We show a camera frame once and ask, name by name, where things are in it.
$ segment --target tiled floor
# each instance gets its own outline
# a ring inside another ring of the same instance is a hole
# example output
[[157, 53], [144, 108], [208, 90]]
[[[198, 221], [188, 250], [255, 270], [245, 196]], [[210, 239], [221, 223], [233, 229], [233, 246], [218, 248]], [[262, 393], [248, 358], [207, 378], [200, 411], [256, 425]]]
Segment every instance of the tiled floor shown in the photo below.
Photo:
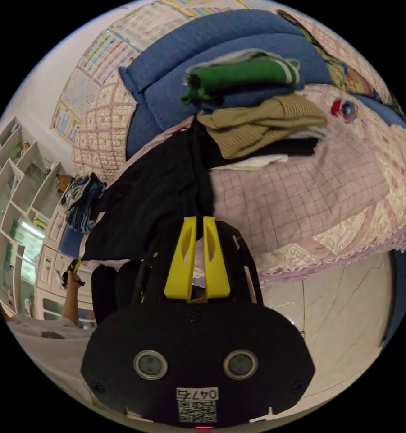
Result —
[[305, 331], [316, 373], [291, 415], [341, 393], [374, 362], [392, 301], [389, 254], [265, 288], [265, 305]]

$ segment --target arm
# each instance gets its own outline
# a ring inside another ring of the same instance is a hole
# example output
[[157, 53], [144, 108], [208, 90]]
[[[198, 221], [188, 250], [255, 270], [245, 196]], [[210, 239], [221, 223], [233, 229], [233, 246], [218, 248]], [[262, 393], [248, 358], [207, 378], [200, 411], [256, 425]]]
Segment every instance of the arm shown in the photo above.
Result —
[[66, 290], [66, 299], [62, 311], [62, 317], [69, 319], [71, 322], [78, 326], [79, 313], [78, 313], [78, 276], [68, 272], [68, 288]]

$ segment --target hand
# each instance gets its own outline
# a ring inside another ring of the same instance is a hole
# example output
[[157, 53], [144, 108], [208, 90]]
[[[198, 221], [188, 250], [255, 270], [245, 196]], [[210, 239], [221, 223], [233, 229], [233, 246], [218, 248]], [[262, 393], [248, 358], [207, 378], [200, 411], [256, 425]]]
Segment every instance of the hand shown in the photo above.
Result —
[[68, 290], [78, 290], [79, 287], [81, 287], [81, 284], [79, 283], [80, 277], [78, 274], [74, 274], [72, 272], [68, 272]]

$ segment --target fluorescent light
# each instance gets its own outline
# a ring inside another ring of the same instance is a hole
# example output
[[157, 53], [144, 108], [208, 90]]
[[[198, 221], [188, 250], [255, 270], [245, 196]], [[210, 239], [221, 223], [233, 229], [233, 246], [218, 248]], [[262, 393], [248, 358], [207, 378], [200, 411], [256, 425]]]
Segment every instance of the fluorescent light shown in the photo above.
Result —
[[26, 222], [22, 222], [21, 225], [28, 230], [29, 232], [33, 233], [36, 236], [39, 236], [40, 238], [45, 238], [45, 235], [41, 233], [39, 230], [34, 229], [33, 227], [30, 227]]

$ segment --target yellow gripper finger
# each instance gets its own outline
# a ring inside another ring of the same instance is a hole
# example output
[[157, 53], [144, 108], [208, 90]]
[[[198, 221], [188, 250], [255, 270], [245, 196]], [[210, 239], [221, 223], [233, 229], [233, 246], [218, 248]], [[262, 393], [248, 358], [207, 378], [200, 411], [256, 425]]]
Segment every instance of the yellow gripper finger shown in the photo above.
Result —
[[214, 216], [203, 217], [203, 236], [206, 297], [208, 300], [227, 298], [230, 284]]
[[191, 300], [196, 234], [197, 217], [189, 216], [184, 218], [182, 231], [171, 262], [167, 283], [165, 284], [164, 295], [167, 299], [186, 302]]

